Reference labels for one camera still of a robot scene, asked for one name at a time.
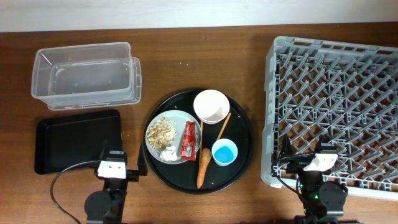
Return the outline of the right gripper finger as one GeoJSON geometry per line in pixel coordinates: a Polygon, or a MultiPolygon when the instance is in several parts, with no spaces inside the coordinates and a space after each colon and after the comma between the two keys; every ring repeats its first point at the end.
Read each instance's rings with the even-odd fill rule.
{"type": "Polygon", "coordinates": [[[316,152],[333,152],[333,145],[321,135],[316,145],[316,152]]]}
{"type": "Polygon", "coordinates": [[[282,149],[279,159],[281,161],[285,161],[290,159],[293,156],[292,145],[290,142],[290,138],[288,134],[284,134],[283,141],[282,141],[282,149]]]}

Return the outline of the white tissue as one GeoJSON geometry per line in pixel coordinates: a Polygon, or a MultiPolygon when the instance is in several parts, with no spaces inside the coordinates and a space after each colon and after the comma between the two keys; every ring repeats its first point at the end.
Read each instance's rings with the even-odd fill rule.
{"type": "Polygon", "coordinates": [[[167,146],[160,152],[159,156],[163,161],[176,161],[178,159],[177,150],[174,145],[167,146]]]}

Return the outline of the food scraps pile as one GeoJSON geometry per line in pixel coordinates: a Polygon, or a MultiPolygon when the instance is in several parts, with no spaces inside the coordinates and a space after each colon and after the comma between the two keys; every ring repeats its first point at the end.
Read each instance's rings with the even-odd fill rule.
{"type": "Polygon", "coordinates": [[[153,149],[164,150],[171,146],[176,135],[175,126],[166,117],[161,117],[147,131],[146,138],[153,149]]]}

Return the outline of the grey plate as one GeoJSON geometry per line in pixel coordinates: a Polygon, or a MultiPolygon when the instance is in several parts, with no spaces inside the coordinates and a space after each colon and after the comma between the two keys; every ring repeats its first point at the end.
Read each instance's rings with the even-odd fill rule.
{"type": "Polygon", "coordinates": [[[185,129],[185,125],[186,125],[187,121],[193,121],[196,124],[196,149],[195,149],[195,154],[197,154],[197,152],[198,152],[198,150],[200,148],[200,124],[192,115],[188,114],[187,112],[180,111],[180,110],[169,110],[169,111],[161,112],[160,114],[156,115],[154,118],[150,119],[150,122],[149,122],[149,124],[146,127],[144,140],[145,140],[146,147],[147,147],[148,151],[150,152],[152,157],[155,158],[155,160],[157,160],[159,162],[163,162],[165,164],[172,164],[172,165],[181,164],[181,163],[187,162],[187,160],[181,159],[181,157],[180,157],[180,149],[181,149],[181,146],[182,146],[184,129],[185,129]],[[148,142],[148,140],[146,138],[147,131],[149,130],[149,127],[152,126],[161,117],[166,117],[175,126],[176,135],[175,135],[175,138],[174,138],[174,141],[173,141],[172,145],[174,145],[176,147],[176,150],[177,150],[178,159],[176,161],[163,161],[160,158],[160,156],[159,156],[159,154],[160,154],[160,152],[162,150],[151,148],[151,146],[150,146],[150,144],[149,144],[149,142],[148,142]]]}

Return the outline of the red snack wrapper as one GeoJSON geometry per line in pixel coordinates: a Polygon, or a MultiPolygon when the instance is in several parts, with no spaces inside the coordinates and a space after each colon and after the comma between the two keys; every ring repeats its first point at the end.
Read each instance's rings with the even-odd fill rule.
{"type": "Polygon", "coordinates": [[[180,149],[181,159],[195,161],[196,149],[196,124],[193,121],[187,121],[184,129],[182,146],[180,149]]]}

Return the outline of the blue cup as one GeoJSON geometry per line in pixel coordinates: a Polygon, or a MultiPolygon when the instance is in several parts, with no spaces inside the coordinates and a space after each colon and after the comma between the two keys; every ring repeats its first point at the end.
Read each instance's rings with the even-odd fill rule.
{"type": "Polygon", "coordinates": [[[238,147],[232,140],[223,138],[215,141],[211,153],[216,164],[225,167],[236,160],[238,147]]]}

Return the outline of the orange carrot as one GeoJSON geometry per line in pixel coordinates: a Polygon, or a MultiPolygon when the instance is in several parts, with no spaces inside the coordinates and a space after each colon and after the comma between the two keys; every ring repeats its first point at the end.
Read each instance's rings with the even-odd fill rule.
{"type": "Polygon", "coordinates": [[[206,169],[211,161],[212,153],[209,149],[204,148],[201,152],[198,175],[197,175],[197,188],[200,189],[204,183],[206,169]]]}

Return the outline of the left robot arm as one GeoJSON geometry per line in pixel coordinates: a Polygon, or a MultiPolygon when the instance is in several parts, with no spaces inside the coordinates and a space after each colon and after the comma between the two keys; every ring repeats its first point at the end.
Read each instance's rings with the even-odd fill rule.
{"type": "Polygon", "coordinates": [[[104,181],[103,189],[85,200],[86,222],[93,224],[121,223],[127,186],[147,175],[144,153],[139,150],[137,170],[127,168],[127,153],[103,149],[95,164],[95,176],[104,181]]]}

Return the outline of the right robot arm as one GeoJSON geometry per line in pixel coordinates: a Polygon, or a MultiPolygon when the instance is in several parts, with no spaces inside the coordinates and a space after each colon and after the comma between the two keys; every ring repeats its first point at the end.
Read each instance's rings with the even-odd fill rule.
{"type": "Polygon", "coordinates": [[[285,135],[280,161],[287,164],[286,173],[298,175],[295,192],[303,203],[303,215],[294,223],[338,223],[343,216],[348,189],[341,184],[325,181],[323,173],[336,163],[338,151],[323,136],[312,152],[294,154],[290,138],[285,135]]]}

